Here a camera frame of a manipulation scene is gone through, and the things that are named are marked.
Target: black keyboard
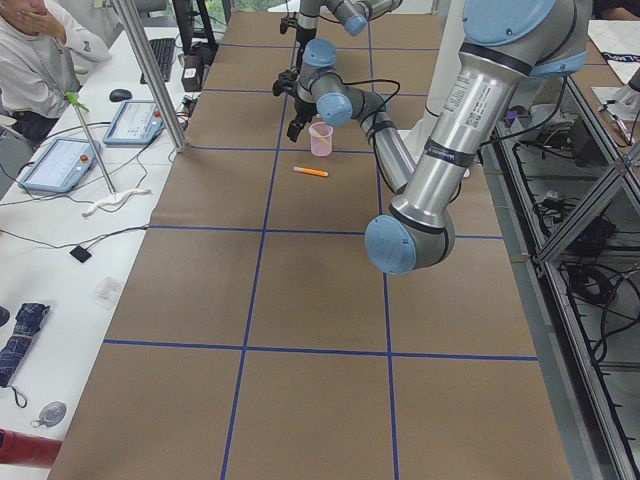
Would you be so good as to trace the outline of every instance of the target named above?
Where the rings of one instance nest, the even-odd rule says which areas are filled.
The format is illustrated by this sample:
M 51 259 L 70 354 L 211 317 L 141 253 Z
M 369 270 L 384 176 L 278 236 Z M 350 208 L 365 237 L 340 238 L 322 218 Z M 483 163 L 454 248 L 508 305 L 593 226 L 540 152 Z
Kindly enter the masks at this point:
M 175 39 L 172 38 L 153 38 L 149 40 L 151 45 L 151 51 L 156 57 L 158 67 L 160 67 L 160 73 L 162 79 L 168 82 L 171 78 L 171 67 L 173 66 L 173 53 L 176 48 Z M 147 83 L 144 78 L 144 74 L 140 77 L 140 83 Z

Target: cup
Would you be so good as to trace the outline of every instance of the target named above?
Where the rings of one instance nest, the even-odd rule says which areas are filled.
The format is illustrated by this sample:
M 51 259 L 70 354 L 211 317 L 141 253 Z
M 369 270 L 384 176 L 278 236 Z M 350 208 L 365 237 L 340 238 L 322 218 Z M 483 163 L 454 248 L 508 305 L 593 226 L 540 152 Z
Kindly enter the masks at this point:
M 311 153 L 316 157 L 326 157 L 333 149 L 333 127 L 324 122 L 316 122 L 309 126 L 311 137 Z

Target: black mouse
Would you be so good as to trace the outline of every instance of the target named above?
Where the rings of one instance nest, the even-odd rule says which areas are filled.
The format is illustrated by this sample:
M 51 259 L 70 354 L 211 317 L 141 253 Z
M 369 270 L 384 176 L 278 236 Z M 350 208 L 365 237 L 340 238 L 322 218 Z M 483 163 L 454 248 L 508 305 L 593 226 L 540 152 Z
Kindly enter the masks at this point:
M 124 88 L 116 88 L 109 94 L 109 100 L 112 102 L 122 102 L 123 100 L 129 100 L 133 95 L 129 90 Z

